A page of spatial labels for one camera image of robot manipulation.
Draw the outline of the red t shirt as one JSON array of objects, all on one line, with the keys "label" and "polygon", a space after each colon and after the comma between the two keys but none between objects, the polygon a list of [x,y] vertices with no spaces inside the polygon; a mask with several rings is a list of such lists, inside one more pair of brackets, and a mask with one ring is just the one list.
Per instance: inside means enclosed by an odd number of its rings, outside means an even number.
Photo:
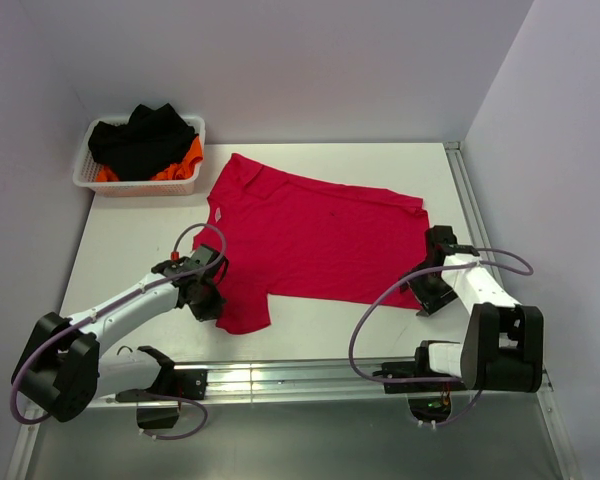
[{"label": "red t shirt", "polygon": [[271,295],[373,303],[425,258],[422,199],[329,183],[233,154],[210,194],[208,227],[193,240],[229,261],[216,325],[229,334],[271,323]]}]

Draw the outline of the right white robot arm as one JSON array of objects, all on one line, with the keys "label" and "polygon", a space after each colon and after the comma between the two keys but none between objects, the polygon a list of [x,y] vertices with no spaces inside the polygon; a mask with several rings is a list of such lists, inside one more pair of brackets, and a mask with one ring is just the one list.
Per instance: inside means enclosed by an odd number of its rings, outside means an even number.
[{"label": "right white robot arm", "polygon": [[469,322],[461,342],[423,341],[415,383],[437,388],[446,377],[470,390],[535,393],[543,374],[544,317],[508,294],[478,254],[438,253],[408,273],[406,288],[429,317],[459,300]]}]

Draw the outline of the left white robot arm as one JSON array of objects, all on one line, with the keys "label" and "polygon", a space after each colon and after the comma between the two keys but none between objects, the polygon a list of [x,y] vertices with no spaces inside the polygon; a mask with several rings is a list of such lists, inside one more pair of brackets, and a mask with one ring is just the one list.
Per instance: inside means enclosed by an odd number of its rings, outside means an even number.
[{"label": "left white robot arm", "polygon": [[199,321],[216,320],[225,304],[214,281],[199,274],[149,273],[90,309],[36,323],[12,375],[9,408],[23,425],[53,417],[67,422],[92,400],[134,391],[163,399],[176,392],[175,363],[155,348],[104,359],[119,340],[144,323],[189,307]]}]

